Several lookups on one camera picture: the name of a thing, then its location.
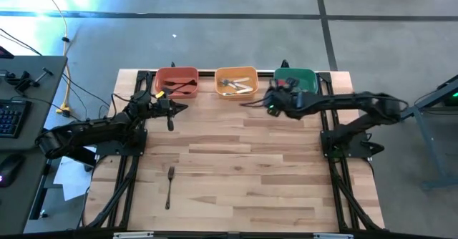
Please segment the grey desk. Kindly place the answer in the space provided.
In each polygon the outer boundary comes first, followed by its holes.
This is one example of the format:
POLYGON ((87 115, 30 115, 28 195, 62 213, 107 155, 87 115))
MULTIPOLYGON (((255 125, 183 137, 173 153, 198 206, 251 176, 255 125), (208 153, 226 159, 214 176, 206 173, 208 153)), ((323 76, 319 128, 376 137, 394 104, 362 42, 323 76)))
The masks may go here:
POLYGON ((31 227, 26 226, 47 164, 41 150, 34 146, 34 140, 46 122, 49 104, 54 100, 66 63, 66 57, 58 56, 16 56, 13 59, 0 59, 0 73, 10 71, 20 75, 26 71, 32 79, 38 78, 43 69, 53 73, 52 76, 45 75, 39 81, 38 87, 30 87, 25 91, 31 101, 31 110, 19 137, 0 138, 0 162, 14 153, 25 156, 18 177, 12 185, 0 187, 0 235, 69 230, 76 228, 79 222, 79 211, 74 210, 69 214, 50 215, 43 221, 33 220, 31 227))

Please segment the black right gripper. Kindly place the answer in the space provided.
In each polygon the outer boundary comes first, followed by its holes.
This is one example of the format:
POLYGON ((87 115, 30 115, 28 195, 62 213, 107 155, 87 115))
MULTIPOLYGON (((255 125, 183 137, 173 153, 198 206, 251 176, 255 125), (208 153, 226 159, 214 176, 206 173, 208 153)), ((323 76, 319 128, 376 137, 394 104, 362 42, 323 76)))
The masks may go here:
POLYGON ((284 113, 287 117, 299 120, 303 117, 297 106, 298 94, 301 92, 299 80, 294 78, 270 79, 269 88, 264 95, 264 107, 267 113, 278 117, 284 113))

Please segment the black backlit keyboard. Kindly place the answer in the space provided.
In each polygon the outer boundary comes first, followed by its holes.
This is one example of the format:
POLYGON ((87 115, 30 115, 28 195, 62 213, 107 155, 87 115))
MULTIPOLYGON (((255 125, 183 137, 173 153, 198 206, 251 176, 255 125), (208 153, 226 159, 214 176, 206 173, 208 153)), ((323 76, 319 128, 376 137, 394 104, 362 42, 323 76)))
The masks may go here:
POLYGON ((0 138, 18 138, 30 108, 27 100, 0 99, 0 138))

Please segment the orange plastic bin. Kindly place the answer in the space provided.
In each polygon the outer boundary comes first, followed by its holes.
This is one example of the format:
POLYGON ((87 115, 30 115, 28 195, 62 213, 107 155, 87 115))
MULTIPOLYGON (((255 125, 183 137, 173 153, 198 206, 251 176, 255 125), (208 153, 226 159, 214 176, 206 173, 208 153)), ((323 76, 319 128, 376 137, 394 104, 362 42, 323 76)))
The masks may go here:
MULTIPOLYGON (((197 83, 199 82, 199 74, 198 70, 194 67, 163 67, 158 69, 157 74, 154 78, 154 91, 159 93, 162 91, 163 87, 174 89, 179 87, 181 84, 173 85, 173 86, 165 86, 163 83, 164 81, 172 81, 172 82, 189 82, 190 80, 194 79, 197 83)), ((195 98, 198 93, 198 85, 197 86, 186 86, 181 89, 180 91, 191 92, 189 95, 184 94, 167 94, 171 99, 189 99, 195 98)))

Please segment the green plastic bin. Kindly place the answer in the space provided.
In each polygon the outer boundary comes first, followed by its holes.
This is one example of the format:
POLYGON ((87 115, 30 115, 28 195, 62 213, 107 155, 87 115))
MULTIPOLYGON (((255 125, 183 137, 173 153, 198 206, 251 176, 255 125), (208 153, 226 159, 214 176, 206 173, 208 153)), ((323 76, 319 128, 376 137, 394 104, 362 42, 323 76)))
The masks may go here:
POLYGON ((287 80, 287 78, 298 80, 296 91, 305 91, 314 94, 318 92, 316 73, 313 70, 284 67, 275 70, 273 76, 275 79, 281 80, 287 80))

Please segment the grey metal side table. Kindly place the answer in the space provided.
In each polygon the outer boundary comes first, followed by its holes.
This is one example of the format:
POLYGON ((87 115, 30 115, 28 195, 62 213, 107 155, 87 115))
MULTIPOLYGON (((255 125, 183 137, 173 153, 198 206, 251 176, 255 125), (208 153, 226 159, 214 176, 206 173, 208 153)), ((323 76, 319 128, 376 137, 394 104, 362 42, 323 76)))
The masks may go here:
POLYGON ((416 120, 416 125, 427 146, 427 152, 439 173, 439 178, 437 180, 424 181, 421 183, 421 188, 423 190, 433 190, 458 185, 458 176, 450 175, 446 171, 446 165, 443 158, 439 156, 439 152, 435 147, 433 134, 424 121, 424 113, 428 112, 432 114, 430 112, 431 109, 437 109, 438 115, 443 114, 443 112, 447 110, 451 111, 450 115, 458 115, 458 74, 443 82, 431 92, 417 98, 412 106, 407 107, 401 113, 401 121, 410 117, 416 120))

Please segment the black table edge rail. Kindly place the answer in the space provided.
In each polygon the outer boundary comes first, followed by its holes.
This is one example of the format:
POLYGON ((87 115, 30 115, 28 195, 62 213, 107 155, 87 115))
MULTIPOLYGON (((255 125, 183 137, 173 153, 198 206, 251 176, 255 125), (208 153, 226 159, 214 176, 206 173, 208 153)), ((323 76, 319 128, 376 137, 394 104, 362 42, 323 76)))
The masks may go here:
MULTIPOLYGON (((41 233, 0 235, 0 239, 112 239, 114 233, 130 232, 113 228, 80 228, 41 233)), ((198 231, 150 231, 151 239, 313 239, 314 233, 268 232, 198 232, 198 231)), ((345 232, 354 239, 452 239, 427 235, 393 233, 388 230, 356 230, 345 232)))

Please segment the black clamp tool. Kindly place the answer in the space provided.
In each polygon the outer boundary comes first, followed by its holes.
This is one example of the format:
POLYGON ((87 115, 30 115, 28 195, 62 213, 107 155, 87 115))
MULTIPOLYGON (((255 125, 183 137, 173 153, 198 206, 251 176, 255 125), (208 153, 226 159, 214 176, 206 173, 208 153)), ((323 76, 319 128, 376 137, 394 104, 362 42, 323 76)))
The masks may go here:
POLYGON ((25 93, 25 91, 30 87, 39 87, 40 81, 45 76, 52 77, 54 75, 53 72, 48 70, 47 68, 42 69, 42 73, 36 78, 32 79, 30 73, 27 71, 23 71, 20 77, 17 77, 13 72, 6 72, 4 74, 4 80, 14 87, 14 90, 19 94, 25 93))

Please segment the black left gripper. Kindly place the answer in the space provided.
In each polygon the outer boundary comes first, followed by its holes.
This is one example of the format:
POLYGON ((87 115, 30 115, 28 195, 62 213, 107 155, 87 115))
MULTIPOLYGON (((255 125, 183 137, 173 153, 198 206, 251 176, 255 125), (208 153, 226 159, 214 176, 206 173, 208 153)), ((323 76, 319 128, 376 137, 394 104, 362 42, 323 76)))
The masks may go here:
POLYGON ((175 129, 173 118, 176 114, 186 110, 187 104, 168 101, 167 95, 160 91, 150 94, 146 90, 136 92, 130 97, 128 115, 130 117, 167 117, 167 129, 175 129))

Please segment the black table cross rail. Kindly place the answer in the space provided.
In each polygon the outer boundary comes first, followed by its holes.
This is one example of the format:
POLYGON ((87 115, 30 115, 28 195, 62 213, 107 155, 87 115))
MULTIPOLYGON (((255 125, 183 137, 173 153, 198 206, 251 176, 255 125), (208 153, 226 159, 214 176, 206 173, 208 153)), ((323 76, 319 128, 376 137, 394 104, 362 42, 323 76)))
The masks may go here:
MULTIPOLYGON (((198 70, 198 74, 200 77, 213 77, 215 75, 216 70, 215 69, 203 69, 203 70, 198 70)), ((157 69, 151 69, 150 70, 151 76, 154 77, 157 74, 157 69)), ((275 70, 258 70, 258 77, 274 77, 275 70)), ((326 71, 318 71, 314 72, 316 76, 319 76, 320 74, 325 74, 326 71)))

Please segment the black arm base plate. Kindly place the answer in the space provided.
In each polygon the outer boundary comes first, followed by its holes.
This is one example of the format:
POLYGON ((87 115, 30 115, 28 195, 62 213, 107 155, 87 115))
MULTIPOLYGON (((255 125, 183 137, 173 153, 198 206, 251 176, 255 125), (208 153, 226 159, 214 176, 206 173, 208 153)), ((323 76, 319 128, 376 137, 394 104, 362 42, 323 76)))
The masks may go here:
POLYGON ((137 130, 133 137, 125 142, 109 141, 96 146, 97 155, 141 156, 145 153, 147 130, 137 130))
POLYGON ((346 144, 337 144, 331 138, 331 131, 322 131, 320 133, 321 148, 323 156, 328 158, 368 158, 371 157, 371 149, 366 144, 368 135, 360 133, 354 136, 346 144))

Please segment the white paper sheet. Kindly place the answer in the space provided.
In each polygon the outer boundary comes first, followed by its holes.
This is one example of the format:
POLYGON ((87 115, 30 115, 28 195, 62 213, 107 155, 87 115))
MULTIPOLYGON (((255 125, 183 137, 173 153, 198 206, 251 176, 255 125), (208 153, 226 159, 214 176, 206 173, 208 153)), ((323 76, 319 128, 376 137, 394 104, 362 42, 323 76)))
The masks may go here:
POLYGON ((64 200, 72 200, 84 195, 90 186, 92 168, 86 171, 85 165, 68 157, 62 157, 58 165, 54 184, 61 185, 64 200))

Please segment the black computer mouse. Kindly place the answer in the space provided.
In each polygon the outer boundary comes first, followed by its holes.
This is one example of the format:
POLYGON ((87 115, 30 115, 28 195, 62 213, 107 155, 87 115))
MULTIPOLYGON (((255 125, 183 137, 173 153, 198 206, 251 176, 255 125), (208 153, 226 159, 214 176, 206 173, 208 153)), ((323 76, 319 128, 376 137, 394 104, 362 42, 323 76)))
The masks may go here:
POLYGON ((12 154, 0 163, 0 187, 8 187, 15 181, 24 161, 25 156, 12 154))

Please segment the silver metal bracket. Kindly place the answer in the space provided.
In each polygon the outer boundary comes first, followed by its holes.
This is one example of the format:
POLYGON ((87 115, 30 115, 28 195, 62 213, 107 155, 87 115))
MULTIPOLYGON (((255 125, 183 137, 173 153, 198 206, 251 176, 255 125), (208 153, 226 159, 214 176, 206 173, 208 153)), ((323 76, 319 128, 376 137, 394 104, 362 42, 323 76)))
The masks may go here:
POLYGON ((345 233, 314 233, 313 239, 354 239, 354 236, 345 233))
POLYGON ((154 238, 154 233, 150 231, 137 232, 121 232, 114 233, 112 239, 151 239, 154 238))

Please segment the yellow plastic bin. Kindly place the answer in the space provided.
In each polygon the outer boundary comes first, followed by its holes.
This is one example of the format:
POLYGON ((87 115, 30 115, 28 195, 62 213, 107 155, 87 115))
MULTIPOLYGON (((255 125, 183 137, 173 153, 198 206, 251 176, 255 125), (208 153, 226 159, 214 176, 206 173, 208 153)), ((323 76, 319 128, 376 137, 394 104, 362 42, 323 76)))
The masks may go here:
POLYGON ((215 72, 215 91, 221 99, 252 99, 258 90, 258 73, 254 67, 223 67, 215 72), (250 80, 247 82, 240 82, 239 84, 248 85, 253 88, 253 91, 248 94, 235 94, 230 96, 223 96, 223 92, 235 92, 237 90, 232 87, 225 87, 220 80, 229 79, 235 80, 248 77, 250 80))

